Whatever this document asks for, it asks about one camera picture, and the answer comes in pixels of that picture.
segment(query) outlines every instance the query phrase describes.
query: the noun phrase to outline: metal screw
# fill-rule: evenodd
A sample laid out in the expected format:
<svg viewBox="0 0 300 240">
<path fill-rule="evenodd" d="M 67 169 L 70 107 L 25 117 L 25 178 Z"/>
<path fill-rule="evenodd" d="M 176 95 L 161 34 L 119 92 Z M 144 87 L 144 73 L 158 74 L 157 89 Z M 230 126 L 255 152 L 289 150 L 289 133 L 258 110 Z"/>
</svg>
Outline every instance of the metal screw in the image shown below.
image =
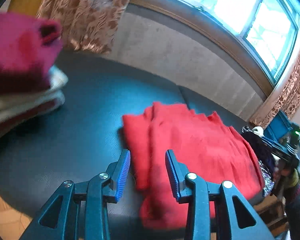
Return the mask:
<svg viewBox="0 0 300 240">
<path fill-rule="evenodd" d="M 72 183 L 73 182 L 71 180 L 66 180 L 66 181 L 63 182 L 63 186 L 64 187 L 70 187 L 72 185 Z"/>
<path fill-rule="evenodd" d="M 232 182 L 229 181 L 229 180 L 224 181 L 222 184 L 223 184 L 223 186 L 226 187 L 226 188 L 231 188 L 232 185 L 233 185 Z"/>
<path fill-rule="evenodd" d="M 100 177 L 101 179 L 107 179 L 107 178 L 109 178 L 109 174 L 108 174 L 108 173 L 105 173 L 105 172 L 102 172 L 102 173 L 99 174 L 99 177 Z"/>
<path fill-rule="evenodd" d="M 197 178 L 197 174 L 190 172 L 190 173 L 187 174 L 187 177 L 189 179 L 196 179 Z"/>
</svg>

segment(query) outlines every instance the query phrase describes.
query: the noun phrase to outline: window sill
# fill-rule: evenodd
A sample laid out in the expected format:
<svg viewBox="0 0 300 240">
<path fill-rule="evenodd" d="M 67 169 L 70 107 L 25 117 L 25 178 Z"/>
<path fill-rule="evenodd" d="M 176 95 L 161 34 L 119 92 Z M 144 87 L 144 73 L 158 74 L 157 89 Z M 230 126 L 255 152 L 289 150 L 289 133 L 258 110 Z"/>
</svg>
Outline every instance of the window sill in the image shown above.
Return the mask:
<svg viewBox="0 0 300 240">
<path fill-rule="evenodd" d="M 258 61 L 213 17 L 201 13 L 181 0 L 130 0 L 130 3 L 170 16 L 206 36 L 228 53 L 252 77 L 266 96 L 271 94 L 273 85 Z"/>
</svg>

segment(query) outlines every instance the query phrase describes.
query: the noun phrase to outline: folded red cloth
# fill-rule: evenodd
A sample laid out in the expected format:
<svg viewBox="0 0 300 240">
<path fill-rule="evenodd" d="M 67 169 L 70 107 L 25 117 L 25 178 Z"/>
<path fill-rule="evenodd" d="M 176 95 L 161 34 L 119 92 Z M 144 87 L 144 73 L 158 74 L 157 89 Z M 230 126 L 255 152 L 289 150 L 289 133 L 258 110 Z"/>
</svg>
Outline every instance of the folded red cloth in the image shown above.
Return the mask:
<svg viewBox="0 0 300 240">
<path fill-rule="evenodd" d="M 230 180 L 247 198 L 264 187 L 258 159 L 250 145 L 216 112 L 206 117 L 184 104 L 154 102 L 142 115 L 124 115 L 123 130 L 135 171 L 136 188 L 144 194 L 140 216 L 145 227 L 175 229 L 186 225 L 187 204 L 172 196 L 165 152 L 206 181 Z M 210 216 L 215 216 L 210 203 Z"/>
<path fill-rule="evenodd" d="M 51 20 L 0 13 L 0 95 L 50 88 L 60 32 L 61 25 Z"/>
</svg>

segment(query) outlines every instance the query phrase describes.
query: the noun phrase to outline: curtain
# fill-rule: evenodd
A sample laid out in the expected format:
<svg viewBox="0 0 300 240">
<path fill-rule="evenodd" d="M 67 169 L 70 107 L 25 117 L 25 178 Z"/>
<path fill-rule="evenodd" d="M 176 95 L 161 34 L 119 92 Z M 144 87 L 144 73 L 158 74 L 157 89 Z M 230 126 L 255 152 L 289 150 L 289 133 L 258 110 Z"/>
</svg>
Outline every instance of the curtain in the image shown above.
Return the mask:
<svg viewBox="0 0 300 240">
<path fill-rule="evenodd" d="M 37 17 L 63 26 L 65 47 L 107 54 L 130 0 L 42 0 Z"/>
<path fill-rule="evenodd" d="M 254 125 L 266 128 L 272 119 L 282 110 L 289 119 L 293 117 L 300 105 L 300 51 L 296 57 L 294 65 L 287 75 L 283 84 L 278 84 L 267 100 L 260 106 L 255 114 L 250 118 Z"/>
</svg>

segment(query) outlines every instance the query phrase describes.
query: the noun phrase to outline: window mullion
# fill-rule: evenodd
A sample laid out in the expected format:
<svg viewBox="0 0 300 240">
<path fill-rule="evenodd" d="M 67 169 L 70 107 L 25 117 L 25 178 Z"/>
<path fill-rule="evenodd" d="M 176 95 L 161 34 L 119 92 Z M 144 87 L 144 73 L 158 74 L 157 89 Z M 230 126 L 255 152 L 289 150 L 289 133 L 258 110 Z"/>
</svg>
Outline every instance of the window mullion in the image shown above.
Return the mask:
<svg viewBox="0 0 300 240">
<path fill-rule="evenodd" d="M 258 11 L 258 8 L 259 8 L 259 4 L 262 2 L 262 0 L 256 0 L 256 3 L 254 4 L 252 10 L 251 10 L 251 13 L 249 15 L 249 18 L 246 22 L 246 24 L 244 25 L 242 31 L 240 32 L 239 34 L 239 38 L 243 38 L 246 33 L 248 32 L 248 30 L 251 28 L 252 26 L 252 23 L 254 22 L 255 18 L 256 18 L 256 14 L 257 14 L 257 11 Z"/>
</svg>

